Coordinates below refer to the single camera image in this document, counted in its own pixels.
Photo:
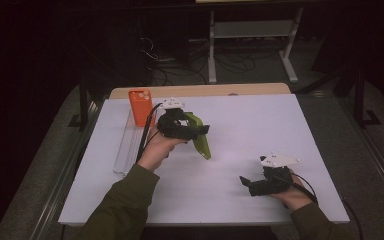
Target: gray floor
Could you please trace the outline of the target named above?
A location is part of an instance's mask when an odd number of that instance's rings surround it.
[[[296,84],[289,83],[277,54],[281,41],[264,40],[255,44],[262,45],[250,51],[220,44],[216,54],[218,84],[284,82],[291,90],[297,90],[323,76],[310,70],[319,41],[300,40],[294,45],[290,59],[299,78]],[[224,54],[229,49],[233,55]],[[202,75],[166,68],[170,72],[166,72],[167,81],[161,80],[164,74],[155,71],[154,76],[160,79],[154,84],[203,84],[208,71],[205,63],[206,58],[201,57],[188,66]],[[377,89],[366,84],[365,107],[376,113],[382,125],[368,126],[363,131],[350,116],[352,94],[337,98],[332,94],[334,85],[335,81],[329,82],[310,94],[298,95],[298,100],[338,192],[361,223],[364,239],[384,239],[384,99]],[[66,227],[63,231],[57,223],[74,176],[72,163],[92,130],[91,126],[84,132],[68,127],[72,116],[79,114],[78,99],[76,88],[61,106],[0,225],[0,239],[53,240],[61,239],[61,235],[70,239],[78,230]],[[90,109],[92,123],[98,113],[99,106]],[[357,239],[356,219],[351,212],[349,215],[351,222],[346,226]],[[293,226],[275,226],[273,230],[279,239],[298,239]]]

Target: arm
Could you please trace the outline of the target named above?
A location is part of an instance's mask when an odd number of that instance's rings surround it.
[[[292,175],[293,181],[302,186],[301,181]],[[288,190],[272,197],[282,200],[289,209],[292,221],[302,240],[353,240],[354,237],[343,226],[329,221],[319,206],[313,203],[307,195],[290,187]]]
[[[180,139],[156,134],[127,176],[113,184],[75,239],[139,239],[159,177],[153,173]]]

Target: green object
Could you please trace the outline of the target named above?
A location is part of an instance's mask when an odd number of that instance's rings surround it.
[[[199,129],[203,127],[203,123],[200,118],[193,115],[191,112],[185,112],[185,118],[187,120],[188,126]],[[196,140],[193,140],[193,145],[195,149],[205,158],[211,158],[210,147],[208,146],[207,137],[205,134],[199,134]]]

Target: white tabletop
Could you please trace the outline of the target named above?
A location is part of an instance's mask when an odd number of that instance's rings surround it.
[[[272,151],[301,159],[291,166],[313,186],[333,222],[349,218],[311,135],[295,95],[178,98],[204,124],[212,158],[179,145],[156,170],[161,177],[148,225],[273,225],[290,223],[289,210],[267,196],[251,197],[239,176],[263,179],[260,156]],[[154,104],[164,99],[153,99]],[[126,99],[107,100],[89,141],[59,222],[82,225],[111,185],[130,111]]]

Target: olive green sleeve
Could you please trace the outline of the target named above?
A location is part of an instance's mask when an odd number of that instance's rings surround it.
[[[332,223],[315,203],[291,214],[301,240],[353,240],[344,226]]]
[[[74,239],[139,239],[159,177],[134,165],[113,184]]]

